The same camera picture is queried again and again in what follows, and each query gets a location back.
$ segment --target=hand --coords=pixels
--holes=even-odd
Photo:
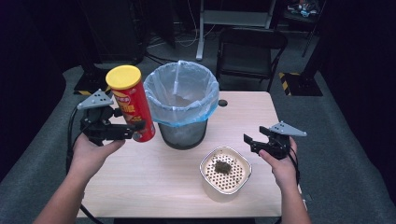
[[[290,138],[290,146],[294,152],[297,153],[297,144],[292,138]],[[279,161],[265,150],[260,150],[259,155],[272,166],[276,183],[281,190],[297,187],[296,170],[289,157]],[[293,152],[291,152],[290,155],[295,159]]]
[[[124,143],[125,140],[117,140],[99,147],[82,133],[73,148],[74,156],[69,174],[88,182],[99,171],[106,158],[122,147]]]

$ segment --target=black curtain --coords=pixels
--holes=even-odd
[[[329,3],[331,15],[322,34],[330,47],[323,52],[327,57],[320,71],[396,203],[395,4],[390,0]]]
[[[80,65],[73,41],[98,57],[77,1],[1,1],[0,21],[2,180],[62,98],[63,72]]]

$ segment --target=perforated basket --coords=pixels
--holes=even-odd
[[[231,165],[231,171],[224,174],[216,171],[218,161]],[[215,202],[227,203],[233,200],[251,175],[250,163],[230,147],[217,147],[207,155],[200,165],[204,190]]]

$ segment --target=pringles can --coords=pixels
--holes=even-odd
[[[155,134],[155,128],[140,70],[132,65],[117,66],[107,73],[106,82],[116,98],[125,121],[128,124],[140,120],[146,122],[145,128],[134,133],[133,139],[136,142],[150,140]]]

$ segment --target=table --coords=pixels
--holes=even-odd
[[[274,12],[276,0],[271,0],[268,12],[242,12],[205,10],[204,1],[201,0],[199,20],[199,41],[196,60],[201,61],[204,54],[204,24],[259,26],[268,29]]]
[[[165,144],[156,134],[146,143],[127,140],[109,156],[88,184],[82,201],[95,217],[279,217],[281,195],[271,167],[243,140],[243,134],[267,142],[259,126],[278,123],[268,92],[221,91],[228,102],[209,118],[204,141],[188,150]],[[125,123],[123,117],[112,123]],[[199,166],[218,146],[232,147],[251,164],[252,174],[228,203],[209,199]]]

